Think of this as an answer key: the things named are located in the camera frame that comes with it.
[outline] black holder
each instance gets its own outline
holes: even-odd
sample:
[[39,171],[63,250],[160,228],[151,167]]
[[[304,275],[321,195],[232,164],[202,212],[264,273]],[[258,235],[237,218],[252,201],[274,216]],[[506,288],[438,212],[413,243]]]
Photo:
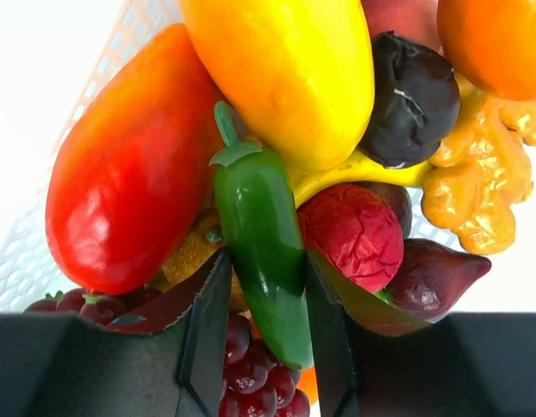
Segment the black holder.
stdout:
[[[536,416],[536,314],[430,325],[348,282],[308,252],[322,416]],[[215,417],[230,285],[223,248],[107,328],[0,314],[0,417]]]

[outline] grape cluster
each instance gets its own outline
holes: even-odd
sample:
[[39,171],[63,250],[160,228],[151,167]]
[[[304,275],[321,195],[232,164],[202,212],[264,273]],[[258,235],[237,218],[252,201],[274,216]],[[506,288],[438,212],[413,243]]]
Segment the grape cluster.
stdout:
[[281,364],[242,315],[228,319],[220,417],[308,417],[301,373]]
[[125,295],[88,295],[84,288],[74,288],[63,295],[35,301],[24,311],[73,312],[94,323],[107,326],[117,317],[139,308],[161,293],[157,289],[142,287]]

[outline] orange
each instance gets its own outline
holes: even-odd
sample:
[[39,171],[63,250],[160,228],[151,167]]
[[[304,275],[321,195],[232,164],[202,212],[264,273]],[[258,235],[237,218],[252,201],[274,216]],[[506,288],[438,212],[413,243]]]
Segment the orange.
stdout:
[[447,58],[476,87],[536,100],[536,0],[440,0]]

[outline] green jalapeno pepper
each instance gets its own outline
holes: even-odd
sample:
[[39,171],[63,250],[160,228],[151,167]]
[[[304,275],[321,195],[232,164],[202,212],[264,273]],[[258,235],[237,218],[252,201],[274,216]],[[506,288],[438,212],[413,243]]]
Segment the green jalapeno pepper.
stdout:
[[239,142],[228,105],[215,120],[226,147],[210,164],[223,236],[250,313],[274,356],[293,369],[314,365],[304,292],[306,255],[282,159]]

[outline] peach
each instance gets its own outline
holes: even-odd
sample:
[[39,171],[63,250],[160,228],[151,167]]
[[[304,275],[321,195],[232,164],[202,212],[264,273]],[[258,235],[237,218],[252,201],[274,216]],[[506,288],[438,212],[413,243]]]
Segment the peach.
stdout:
[[440,50],[438,0],[361,0],[370,36],[394,30],[398,36]]

